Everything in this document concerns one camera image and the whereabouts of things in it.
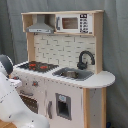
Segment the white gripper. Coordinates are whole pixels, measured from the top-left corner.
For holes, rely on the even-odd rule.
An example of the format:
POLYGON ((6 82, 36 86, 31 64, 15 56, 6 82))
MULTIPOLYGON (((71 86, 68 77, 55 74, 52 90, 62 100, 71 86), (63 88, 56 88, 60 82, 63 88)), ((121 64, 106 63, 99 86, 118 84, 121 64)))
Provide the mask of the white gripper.
POLYGON ((15 88, 19 88, 22 86, 22 82, 19 79, 10 79, 11 86, 15 88))

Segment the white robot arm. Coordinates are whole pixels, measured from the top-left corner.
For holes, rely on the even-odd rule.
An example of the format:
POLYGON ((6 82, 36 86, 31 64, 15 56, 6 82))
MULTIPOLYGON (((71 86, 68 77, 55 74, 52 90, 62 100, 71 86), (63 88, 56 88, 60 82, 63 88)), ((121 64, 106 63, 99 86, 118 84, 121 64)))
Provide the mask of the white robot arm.
POLYGON ((32 112, 16 91, 20 80, 9 79, 13 62, 6 55, 0 55, 0 119, 13 123, 17 128, 50 128, 47 118, 32 112))

